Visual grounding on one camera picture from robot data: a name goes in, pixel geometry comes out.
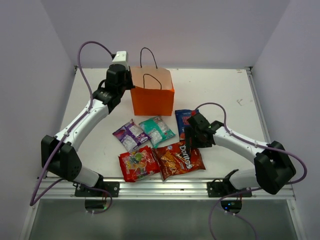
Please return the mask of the red candy bag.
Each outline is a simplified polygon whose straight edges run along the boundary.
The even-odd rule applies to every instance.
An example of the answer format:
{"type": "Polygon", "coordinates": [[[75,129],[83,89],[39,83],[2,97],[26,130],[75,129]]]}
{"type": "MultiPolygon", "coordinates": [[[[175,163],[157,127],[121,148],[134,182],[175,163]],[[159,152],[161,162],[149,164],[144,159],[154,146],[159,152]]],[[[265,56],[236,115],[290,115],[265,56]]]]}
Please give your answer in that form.
{"type": "Polygon", "coordinates": [[[149,146],[131,153],[122,153],[118,160],[126,182],[134,183],[160,172],[159,164],[149,146]]]}

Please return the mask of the orange paper bag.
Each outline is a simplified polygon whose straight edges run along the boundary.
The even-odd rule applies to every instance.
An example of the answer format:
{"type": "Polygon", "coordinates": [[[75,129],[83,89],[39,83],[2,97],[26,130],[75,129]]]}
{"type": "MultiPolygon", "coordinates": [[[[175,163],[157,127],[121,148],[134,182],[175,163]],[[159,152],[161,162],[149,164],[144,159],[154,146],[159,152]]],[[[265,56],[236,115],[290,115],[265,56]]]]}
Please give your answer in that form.
{"type": "Polygon", "coordinates": [[[173,113],[175,89],[171,72],[163,67],[142,65],[131,68],[135,88],[130,90],[133,112],[136,116],[171,116],[173,113]]]}

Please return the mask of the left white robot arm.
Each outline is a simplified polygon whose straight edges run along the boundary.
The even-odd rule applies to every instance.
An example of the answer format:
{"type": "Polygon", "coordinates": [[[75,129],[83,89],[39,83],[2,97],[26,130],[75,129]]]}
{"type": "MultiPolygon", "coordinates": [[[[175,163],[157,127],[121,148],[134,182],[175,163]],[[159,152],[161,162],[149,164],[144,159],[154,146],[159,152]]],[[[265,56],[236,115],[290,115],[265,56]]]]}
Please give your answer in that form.
{"type": "Polygon", "coordinates": [[[99,83],[80,114],[64,130],[41,140],[42,167],[64,180],[85,185],[92,196],[101,195],[103,177],[83,166],[77,152],[95,126],[121,102],[125,91],[133,88],[130,68],[122,64],[110,65],[106,78],[99,83]]]}

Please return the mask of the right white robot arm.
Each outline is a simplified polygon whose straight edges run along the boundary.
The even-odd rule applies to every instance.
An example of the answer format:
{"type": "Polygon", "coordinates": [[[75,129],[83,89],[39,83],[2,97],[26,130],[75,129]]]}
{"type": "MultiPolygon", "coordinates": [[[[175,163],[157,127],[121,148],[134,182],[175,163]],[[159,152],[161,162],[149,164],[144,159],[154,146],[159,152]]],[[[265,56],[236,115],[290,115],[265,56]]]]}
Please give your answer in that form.
{"type": "Polygon", "coordinates": [[[236,137],[220,121],[209,122],[201,113],[194,113],[187,120],[185,129],[186,149],[224,147],[242,156],[253,164],[252,169],[235,169],[221,180],[213,180],[209,188],[219,196],[235,196],[247,188],[261,188],[275,195],[296,174],[296,169],[277,141],[266,143],[245,136],[236,137]]]}

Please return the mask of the red Doritos chip bag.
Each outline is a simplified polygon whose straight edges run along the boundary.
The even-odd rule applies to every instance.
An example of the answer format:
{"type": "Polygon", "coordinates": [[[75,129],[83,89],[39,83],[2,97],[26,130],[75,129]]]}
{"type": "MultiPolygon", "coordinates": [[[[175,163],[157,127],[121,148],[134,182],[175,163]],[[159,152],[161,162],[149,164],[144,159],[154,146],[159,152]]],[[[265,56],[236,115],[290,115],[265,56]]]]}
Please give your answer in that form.
{"type": "Polygon", "coordinates": [[[185,140],[152,148],[152,152],[163,181],[169,177],[206,170],[200,151],[197,148],[187,148],[185,140]]]}

